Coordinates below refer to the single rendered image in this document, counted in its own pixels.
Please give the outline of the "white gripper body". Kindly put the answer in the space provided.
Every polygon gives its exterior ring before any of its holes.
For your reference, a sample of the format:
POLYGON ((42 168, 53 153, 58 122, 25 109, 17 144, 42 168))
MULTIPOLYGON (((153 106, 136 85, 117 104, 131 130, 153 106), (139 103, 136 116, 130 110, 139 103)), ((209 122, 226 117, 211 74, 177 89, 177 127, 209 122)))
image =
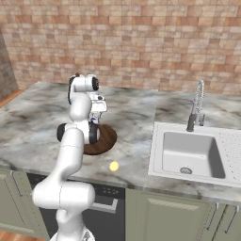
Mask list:
POLYGON ((106 112, 107 111, 106 102, 105 101, 93 101, 91 111, 92 112, 106 112))

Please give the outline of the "dark wooden bowl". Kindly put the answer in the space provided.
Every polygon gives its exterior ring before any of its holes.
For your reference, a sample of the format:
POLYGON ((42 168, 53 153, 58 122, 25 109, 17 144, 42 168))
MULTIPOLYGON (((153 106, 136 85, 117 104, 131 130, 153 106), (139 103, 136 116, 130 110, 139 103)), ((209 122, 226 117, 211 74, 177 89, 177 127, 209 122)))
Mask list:
POLYGON ((98 124, 100 138, 95 144, 86 144, 84 154, 99 155, 108 152, 117 141, 117 133, 107 124, 98 124))

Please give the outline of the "white sink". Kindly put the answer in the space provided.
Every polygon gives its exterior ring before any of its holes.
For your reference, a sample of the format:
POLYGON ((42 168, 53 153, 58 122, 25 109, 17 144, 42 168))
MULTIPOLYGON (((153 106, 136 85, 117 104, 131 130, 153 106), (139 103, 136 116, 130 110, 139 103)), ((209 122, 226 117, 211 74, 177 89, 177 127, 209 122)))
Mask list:
POLYGON ((148 174, 241 187, 241 130, 156 121, 148 174))

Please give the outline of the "yellow-orange egg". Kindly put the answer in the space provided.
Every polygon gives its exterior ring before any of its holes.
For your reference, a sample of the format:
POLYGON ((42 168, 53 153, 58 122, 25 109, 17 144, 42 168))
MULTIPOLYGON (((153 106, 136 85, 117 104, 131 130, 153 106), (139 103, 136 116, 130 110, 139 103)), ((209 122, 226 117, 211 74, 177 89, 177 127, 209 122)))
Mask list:
POLYGON ((109 169, 113 172, 117 171, 119 169, 119 163, 117 161, 112 161, 109 165, 109 169))

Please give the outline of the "silver spring tap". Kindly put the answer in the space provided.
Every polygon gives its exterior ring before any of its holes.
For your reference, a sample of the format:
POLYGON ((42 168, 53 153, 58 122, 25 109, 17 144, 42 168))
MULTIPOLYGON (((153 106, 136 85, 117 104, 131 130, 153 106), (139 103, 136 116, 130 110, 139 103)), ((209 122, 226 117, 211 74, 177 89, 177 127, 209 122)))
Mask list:
POLYGON ((200 80, 198 85, 196 86, 196 92, 192 104, 191 113, 189 115, 186 131, 187 132, 193 132, 194 126, 204 125, 204 118, 205 115, 201 113, 202 110, 202 102, 204 97, 204 81, 200 80))

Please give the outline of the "black dishwasher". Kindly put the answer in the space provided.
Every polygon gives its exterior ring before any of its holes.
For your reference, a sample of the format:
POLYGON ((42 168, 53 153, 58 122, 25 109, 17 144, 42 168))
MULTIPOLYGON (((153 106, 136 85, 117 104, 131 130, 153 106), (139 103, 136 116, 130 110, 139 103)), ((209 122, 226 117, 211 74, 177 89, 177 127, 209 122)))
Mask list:
POLYGON ((125 241, 125 189, 111 185, 91 183, 95 189, 95 202, 111 204, 118 199, 115 214, 88 209, 83 219, 96 241, 125 241))

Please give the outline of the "grey-green cupboard door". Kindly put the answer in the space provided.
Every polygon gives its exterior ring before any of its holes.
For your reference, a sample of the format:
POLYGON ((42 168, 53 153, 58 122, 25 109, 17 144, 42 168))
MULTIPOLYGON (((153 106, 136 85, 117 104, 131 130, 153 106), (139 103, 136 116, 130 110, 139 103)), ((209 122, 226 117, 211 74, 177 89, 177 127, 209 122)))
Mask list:
POLYGON ((125 190, 125 241, 211 241, 215 202, 125 190))
POLYGON ((23 194, 20 197, 9 172, 8 169, 0 169, 0 230, 49 241, 40 209, 32 201, 32 187, 27 175, 14 171, 14 178, 23 194))
POLYGON ((239 206, 239 212, 236 214, 231 228, 229 229, 228 233, 224 233, 233 216, 234 207, 235 205, 228 205, 225 208, 223 217, 220 221, 220 225, 217 230, 217 241, 241 241, 241 207, 240 206, 239 206))

